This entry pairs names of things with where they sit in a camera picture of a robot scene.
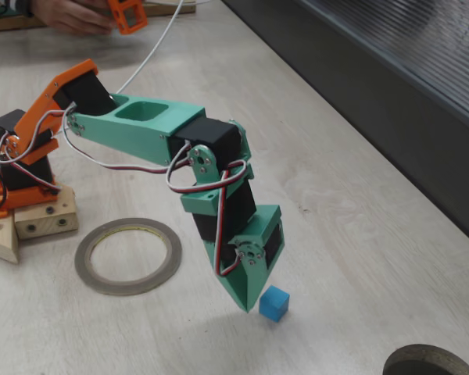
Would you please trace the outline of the person's hand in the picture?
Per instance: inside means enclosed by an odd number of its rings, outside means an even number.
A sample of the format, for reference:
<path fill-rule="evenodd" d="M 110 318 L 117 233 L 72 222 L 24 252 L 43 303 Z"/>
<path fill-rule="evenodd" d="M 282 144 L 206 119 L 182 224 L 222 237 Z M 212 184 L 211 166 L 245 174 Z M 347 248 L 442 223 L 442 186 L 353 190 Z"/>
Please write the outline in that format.
<path fill-rule="evenodd" d="M 77 36 L 110 34 L 115 26 L 104 12 L 107 1 L 32 1 L 31 12 L 45 25 Z"/>

